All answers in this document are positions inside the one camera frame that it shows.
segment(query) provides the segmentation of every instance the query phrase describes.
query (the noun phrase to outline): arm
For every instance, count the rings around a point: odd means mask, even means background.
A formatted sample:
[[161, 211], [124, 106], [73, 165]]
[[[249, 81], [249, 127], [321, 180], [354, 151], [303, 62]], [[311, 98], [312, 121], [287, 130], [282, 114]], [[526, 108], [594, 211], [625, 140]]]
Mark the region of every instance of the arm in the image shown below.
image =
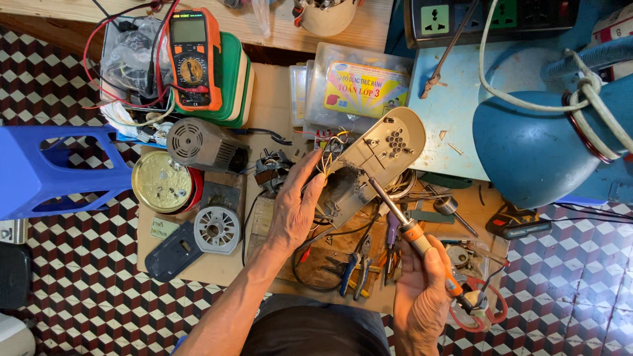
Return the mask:
[[275, 199], [274, 218], [266, 241], [200, 319], [174, 356], [240, 354], [264, 293], [284, 262], [308, 235], [325, 176], [319, 174], [310, 181], [303, 199], [301, 188], [321, 154], [320, 149], [313, 151], [290, 169]]
[[444, 287], [444, 265], [451, 265], [444, 245], [427, 235], [432, 248], [424, 261], [404, 242], [401, 244], [402, 277], [396, 285], [394, 334], [396, 355], [437, 356], [437, 339], [444, 330], [449, 302]]

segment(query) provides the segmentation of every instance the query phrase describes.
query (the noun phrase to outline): multimeter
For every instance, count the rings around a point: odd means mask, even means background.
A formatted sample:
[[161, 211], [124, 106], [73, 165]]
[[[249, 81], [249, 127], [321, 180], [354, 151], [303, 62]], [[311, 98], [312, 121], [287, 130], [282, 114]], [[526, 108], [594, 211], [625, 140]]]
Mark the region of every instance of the multimeter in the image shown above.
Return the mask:
[[221, 50], [217, 20], [206, 8], [176, 10], [167, 25], [176, 104], [185, 111], [219, 110], [222, 94], [213, 78], [213, 48]]

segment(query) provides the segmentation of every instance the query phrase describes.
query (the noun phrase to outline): multimeter dial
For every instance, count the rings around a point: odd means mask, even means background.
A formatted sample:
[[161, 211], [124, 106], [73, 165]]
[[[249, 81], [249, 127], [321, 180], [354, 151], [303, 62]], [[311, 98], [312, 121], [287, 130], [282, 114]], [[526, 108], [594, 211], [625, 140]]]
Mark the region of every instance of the multimeter dial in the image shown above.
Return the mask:
[[195, 58], [186, 58], [180, 65], [180, 75], [189, 84], [200, 83], [203, 73], [202, 63]]

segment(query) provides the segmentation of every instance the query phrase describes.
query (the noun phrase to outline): man's left hand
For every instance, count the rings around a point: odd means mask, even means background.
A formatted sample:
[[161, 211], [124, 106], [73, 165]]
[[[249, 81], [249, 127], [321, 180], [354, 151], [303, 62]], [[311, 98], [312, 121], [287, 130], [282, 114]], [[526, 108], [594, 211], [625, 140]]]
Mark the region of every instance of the man's left hand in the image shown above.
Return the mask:
[[275, 199], [273, 222], [266, 243], [286, 258], [306, 240], [314, 221], [315, 207], [323, 190], [325, 174], [320, 173], [312, 178], [306, 186], [303, 198], [301, 188], [308, 181], [322, 154], [321, 149], [316, 149], [295, 164]]

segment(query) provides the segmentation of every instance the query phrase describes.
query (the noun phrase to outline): lamp shade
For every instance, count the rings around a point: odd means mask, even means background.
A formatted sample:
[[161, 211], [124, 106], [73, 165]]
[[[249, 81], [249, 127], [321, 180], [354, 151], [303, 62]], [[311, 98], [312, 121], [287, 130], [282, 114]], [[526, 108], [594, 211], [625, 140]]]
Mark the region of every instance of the lamp shade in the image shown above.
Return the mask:
[[[560, 106], [561, 95], [522, 91], [513, 96]], [[633, 134], [633, 75], [603, 86], [600, 97], [629, 135]], [[593, 107], [583, 109], [596, 134], [613, 151], [624, 147]], [[497, 97], [473, 116], [479, 160], [503, 197], [518, 208], [537, 208], [571, 193], [601, 162], [582, 142], [564, 113], [523, 109]]]

